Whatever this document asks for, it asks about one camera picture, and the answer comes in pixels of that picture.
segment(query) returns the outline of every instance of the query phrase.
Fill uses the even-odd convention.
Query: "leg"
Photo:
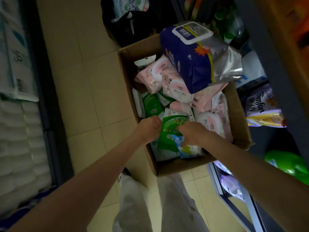
[[[157,178],[162,204],[162,232],[209,232],[179,174]]]
[[[123,175],[119,181],[119,212],[114,219],[113,232],[152,232],[150,217],[142,191],[147,189],[132,177]]]

